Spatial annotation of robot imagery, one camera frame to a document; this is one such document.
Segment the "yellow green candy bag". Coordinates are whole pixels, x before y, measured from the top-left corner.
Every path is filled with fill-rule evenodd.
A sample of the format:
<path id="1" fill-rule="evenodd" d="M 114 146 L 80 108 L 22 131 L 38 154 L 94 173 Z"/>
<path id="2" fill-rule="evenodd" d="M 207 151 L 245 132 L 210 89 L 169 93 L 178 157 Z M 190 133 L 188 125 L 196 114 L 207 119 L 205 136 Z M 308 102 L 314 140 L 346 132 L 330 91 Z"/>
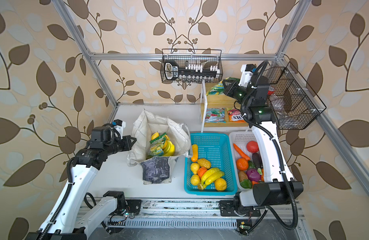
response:
<path id="1" fill-rule="evenodd" d="M 224 92 L 223 82 L 224 81 L 227 81 L 227 82 L 236 81 L 236 82 L 239 83 L 240 79 L 233 78 L 233 77 L 226 78 L 226 79 L 220 81 L 217 85 L 214 85 L 213 87 L 211 87 L 211 89 L 206 92 L 206 95 L 207 96 L 223 95 L 223 92 Z"/>
<path id="2" fill-rule="evenodd" d="M 166 147 L 166 141 L 166 133 L 163 133 L 151 140 L 150 147 L 147 152 L 147 159 L 163 156 L 163 149 Z"/>

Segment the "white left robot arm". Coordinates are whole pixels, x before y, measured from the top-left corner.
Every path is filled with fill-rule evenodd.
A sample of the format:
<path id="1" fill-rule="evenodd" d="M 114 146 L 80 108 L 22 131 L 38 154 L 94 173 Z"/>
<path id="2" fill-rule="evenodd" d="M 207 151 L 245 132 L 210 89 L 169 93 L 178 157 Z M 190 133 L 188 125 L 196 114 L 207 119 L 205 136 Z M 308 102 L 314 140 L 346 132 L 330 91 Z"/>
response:
<path id="1" fill-rule="evenodd" d="M 87 214 L 77 219 L 102 164 L 113 154 L 130 151 L 136 143 L 136 138 L 123 135 L 125 127 L 124 121 L 114 120 L 92 130 L 85 148 L 66 164 L 67 182 L 51 213 L 39 230 L 27 234 L 27 240 L 87 240 L 110 214 L 128 215 L 130 208 L 124 193 L 108 191 Z"/>

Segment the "yellow green banana bunch back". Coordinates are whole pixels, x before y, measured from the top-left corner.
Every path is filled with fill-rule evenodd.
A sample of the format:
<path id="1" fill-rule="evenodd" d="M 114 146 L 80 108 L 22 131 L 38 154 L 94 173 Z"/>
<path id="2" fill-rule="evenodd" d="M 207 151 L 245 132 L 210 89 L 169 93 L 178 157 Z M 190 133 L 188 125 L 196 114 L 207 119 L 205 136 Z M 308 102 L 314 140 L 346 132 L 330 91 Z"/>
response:
<path id="1" fill-rule="evenodd" d="M 170 157 L 173 156 L 174 152 L 175 152 L 175 146 L 174 144 L 170 141 L 170 138 L 165 135 L 165 142 L 163 145 L 163 156 L 164 157 Z"/>

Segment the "cream Monet print tote bag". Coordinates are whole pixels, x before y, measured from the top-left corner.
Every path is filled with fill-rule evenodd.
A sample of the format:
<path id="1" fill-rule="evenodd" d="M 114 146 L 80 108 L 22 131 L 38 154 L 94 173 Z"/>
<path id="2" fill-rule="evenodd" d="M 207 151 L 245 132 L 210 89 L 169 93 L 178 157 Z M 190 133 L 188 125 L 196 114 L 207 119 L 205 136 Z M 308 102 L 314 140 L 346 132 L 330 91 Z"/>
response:
<path id="1" fill-rule="evenodd" d="M 147 159 L 151 136 L 156 132 L 159 135 L 166 133 L 170 138 L 175 146 L 173 156 Z M 140 166 L 142 168 L 142 179 L 145 185 L 170 183 L 176 162 L 192 154 L 187 125 L 179 124 L 147 110 L 143 110 L 134 122 L 131 136 L 136 138 L 136 143 L 128 153 L 127 164 L 130 167 Z"/>

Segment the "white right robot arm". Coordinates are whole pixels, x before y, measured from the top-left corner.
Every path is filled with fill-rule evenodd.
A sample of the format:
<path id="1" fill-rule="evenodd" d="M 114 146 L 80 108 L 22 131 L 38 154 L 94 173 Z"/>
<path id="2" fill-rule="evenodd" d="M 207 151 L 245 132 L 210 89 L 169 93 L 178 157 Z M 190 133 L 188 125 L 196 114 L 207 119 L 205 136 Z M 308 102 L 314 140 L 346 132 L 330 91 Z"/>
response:
<path id="1" fill-rule="evenodd" d="M 240 105 L 239 111 L 257 140 L 264 166 L 264 181 L 234 197 L 237 215 L 248 214 L 251 209 L 264 209 L 248 233 L 257 227 L 267 212 L 271 212 L 285 229 L 294 230 L 298 223 L 295 198 L 303 192 L 302 182 L 293 177 L 280 148 L 274 110 L 268 103 L 270 83 L 263 75 L 267 65 L 268 61 L 257 67 L 243 65 L 239 81 L 228 79 L 222 82 L 223 93 Z"/>

